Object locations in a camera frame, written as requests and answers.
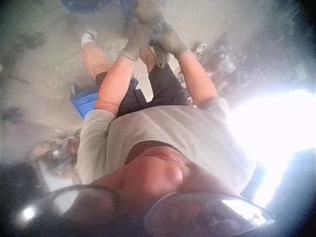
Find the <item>eyeglasses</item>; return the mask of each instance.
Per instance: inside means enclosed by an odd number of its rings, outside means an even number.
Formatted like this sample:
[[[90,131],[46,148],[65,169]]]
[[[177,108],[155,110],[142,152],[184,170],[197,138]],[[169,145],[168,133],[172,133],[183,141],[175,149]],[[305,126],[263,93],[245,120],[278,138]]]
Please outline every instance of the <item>eyeglasses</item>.
[[[105,228],[118,212],[119,197],[113,189],[74,185],[35,200],[16,215],[19,226],[53,213],[60,220],[84,228]],[[214,192],[171,193],[147,212],[143,226],[149,236],[236,236],[273,222],[274,215],[251,201]]]

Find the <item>black shorts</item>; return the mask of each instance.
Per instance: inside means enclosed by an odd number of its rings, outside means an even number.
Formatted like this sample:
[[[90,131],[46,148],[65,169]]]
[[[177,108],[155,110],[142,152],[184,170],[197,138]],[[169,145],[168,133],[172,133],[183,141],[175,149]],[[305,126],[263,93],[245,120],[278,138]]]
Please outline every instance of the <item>black shorts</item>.
[[[96,76],[95,84],[98,89],[106,74],[107,72],[103,72]],[[160,105],[188,105],[188,93],[168,64],[163,69],[155,66],[149,73],[149,81],[153,89],[153,100],[147,103],[141,89],[136,89],[138,80],[132,79],[119,106],[118,116]]]

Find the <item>gray t-shirt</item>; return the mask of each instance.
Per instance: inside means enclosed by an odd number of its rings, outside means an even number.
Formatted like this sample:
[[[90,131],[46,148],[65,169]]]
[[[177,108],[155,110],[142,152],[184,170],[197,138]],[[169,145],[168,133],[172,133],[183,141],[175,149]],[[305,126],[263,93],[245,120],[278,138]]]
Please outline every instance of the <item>gray t-shirt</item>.
[[[203,109],[157,106],[119,118],[104,110],[91,111],[84,119],[79,146],[81,181],[88,184],[124,166],[134,145],[159,141],[241,192],[255,165],[229,132],[227,111],[227,103],[220,97]]]

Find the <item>hand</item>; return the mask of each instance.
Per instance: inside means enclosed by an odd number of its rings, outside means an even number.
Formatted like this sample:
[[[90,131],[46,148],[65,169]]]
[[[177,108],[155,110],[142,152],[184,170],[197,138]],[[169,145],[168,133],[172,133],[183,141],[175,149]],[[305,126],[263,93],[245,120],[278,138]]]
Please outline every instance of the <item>hand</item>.
[[[121,54],[132,61],[137,61],[141,50],[149,44],[152,29],[149,24],[134,23],[127,45]]]
[[[157,25],[153,32],[151,44],[154,46],[156,43],[175,58],[179,58],[188,50],[172,26],[165,21]]]

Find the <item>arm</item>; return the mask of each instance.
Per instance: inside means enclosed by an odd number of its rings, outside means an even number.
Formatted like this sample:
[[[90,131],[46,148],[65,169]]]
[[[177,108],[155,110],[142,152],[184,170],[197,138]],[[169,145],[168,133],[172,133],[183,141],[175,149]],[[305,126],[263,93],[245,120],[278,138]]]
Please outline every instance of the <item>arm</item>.
[[[205,69],[170,25],[164,22],[152,40],[159,43],[166,52],[173,54],[178,59],[187,89],[198,107],[201,108],[210,99],[217,97],[215,86]]]
[[[178,57],[189,94],[197,107],[202,107],[210,99],[217,97],[216,88],[205,69],[190,51]]]
[[[115,116],[118,114],[119,105],[127,92],[133,68],[134,61],[125,56],[118,58],[101,84],[95,109],[106,110]]]
[[[115,116],[118,114],[119,105],[128,90],[134,63],[138,60],[141,49],[149,43],[150,33],[150,25],[134,25],[121,56],[111,66],[101,84],[96,109],[106,110]]]

